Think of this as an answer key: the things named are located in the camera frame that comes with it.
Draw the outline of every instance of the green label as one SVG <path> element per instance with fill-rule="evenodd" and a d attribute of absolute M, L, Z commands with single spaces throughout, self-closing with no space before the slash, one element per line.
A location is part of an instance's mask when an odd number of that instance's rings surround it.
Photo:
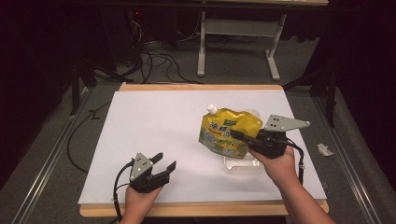
<path fill-rule="evenodd" d="M 235 124 L 236 124 L 236 121 L 232 121 L 232 120 L 228 120 L 228 119 L 224 120 L 224 123 L 223 123 L 223 125 L 227 125 L 227 126 L 233 126 Z"/>

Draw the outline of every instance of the white sheet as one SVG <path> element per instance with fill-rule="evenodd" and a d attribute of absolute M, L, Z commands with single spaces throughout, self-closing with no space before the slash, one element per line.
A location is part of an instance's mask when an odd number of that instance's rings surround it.
<path fill-rule="evenodd" d="M 117 91 L 78 203 L 112 203 L 116 175 L 137 152 L 148 158 L 163 152 L 163 159 L 154 165 L 154 174 L 177 161 L 157 203 L 281 200 L 266 173 L 227 174 L 223 158 L 198 142 L 209 103 L 218 108 L 258 110 L 264 122 L 271 114 L 293 118 L 281 90 Z M 300 131 L 287 132 L 287 136 L 305 152 L 304 186 L 315 199 L 326 199 Z M 128 183 L 129 173 L 130 169 L 124 172 L 119 185 Z M 123 203 L 124 188 L 118 194 Z"/>

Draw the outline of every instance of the pouch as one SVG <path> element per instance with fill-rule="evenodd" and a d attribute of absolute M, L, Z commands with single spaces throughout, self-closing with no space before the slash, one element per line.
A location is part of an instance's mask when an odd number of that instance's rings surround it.
<path fill-rule="evenodd" d="M 256 137 L 262 127 L 262 120 L 247 111 L 235 112 L 228 108 L 217 109 L 207 106 L 203 116 L 198 141 L 214 153 L 225 157 L 244 159 L 248 144 L 231 137 L 230 130 Z"/>

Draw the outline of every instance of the aluminum rail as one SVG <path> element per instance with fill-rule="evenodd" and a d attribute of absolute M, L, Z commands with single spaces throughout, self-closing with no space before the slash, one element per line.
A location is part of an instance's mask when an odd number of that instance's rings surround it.
<path fill-rule="evenodd" d="M 321 115 L 321 118 L 325 122 L 326 127 L 330 133 L 330 136 L 335 144 L 335 149 L 334 149 L 334 151 L 336 151 L 335 154 L 337 155 L 341 163 L 341 167 L 344 170 L 346 179 L 348 180 L 349 185 L 353 193 L 355 194 L 356 200 L 358 201 L 358 204 L 361 207 L 361 211 L 363 212 L 363 215 L 367 223 L 370 224 L 382 223 L 370 200 L 366 187 L 364 187 L 363 183 L 361 182 L 361 179 L 356 173 L 355 168 L 353 167 L 353 164 L 347 155 L 347 151 L 345 150 L 343 144 L 341 143 L 340 138 L 338 137 L 337 131 L 327 121 L 325 115 L 326 112 L 323 103 L 320 101 L 318 97 L 313 97 L 312 99 L 314 105 L 319 110 L 320 112 L 319 114 Z"/>
<path fill-rule="evenodd" d="M 33 183 L 32 187 L 30 188 L 29 192 L 27 193 L 23 203 L 21 204 L 20 209 L 18 210 L 17 214 L 15 215 L 14 219 L 12 220 L 12 224 L 14 223 L 27 223 L 29 216 L 32 214 L 33 209 L 35 208 L 35 204 L 40 198 L 40 195 L 46 187 L 47 182 L 50 179 L 52 171 L 54 170 L 56 163 L 58 162 L 59 158 L 62 155 L 64 149 L 64 143 L 67 142 L 67 138 L 70 135 L 70 131 L 73 128 L 73 125 L 78 117 L 78 114 L 81 111 L 81 108 L 86 104 L 87 100 L 91 96 L 92 91 L 89 91 L 88 88 L 85 88 L 82 91 L 82 103 L 78 108 L 78 111 L 75 115 L 72 115 L 67 120 L 64 128 L 62 129 L 58 139 L 56 140 L 52 150 L 47 157 L 47 160 L 44 162 L 43 167 L 40 170 L 35 182 Z"/>

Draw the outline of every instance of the white stand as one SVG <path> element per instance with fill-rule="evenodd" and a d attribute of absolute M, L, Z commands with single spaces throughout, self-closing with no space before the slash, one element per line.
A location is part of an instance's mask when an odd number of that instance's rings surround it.
<path fill-rule="evenodd" d="M 235 21 L 235 20 L 213 20 L 206 19 L 205 12 L 201 17 L 201 46 L 198 56 L 198 77 L 205 75 L 205 35 L 247 35 L 247 36 L 270 36 L 273 38 L 271 49 L 265 51 L 265 57 L 270 67 L 272 79 L 279 81 L 274 54 L 283 26 L 285 25 L 286 14 L 280 17 L 279 21 Z"/>

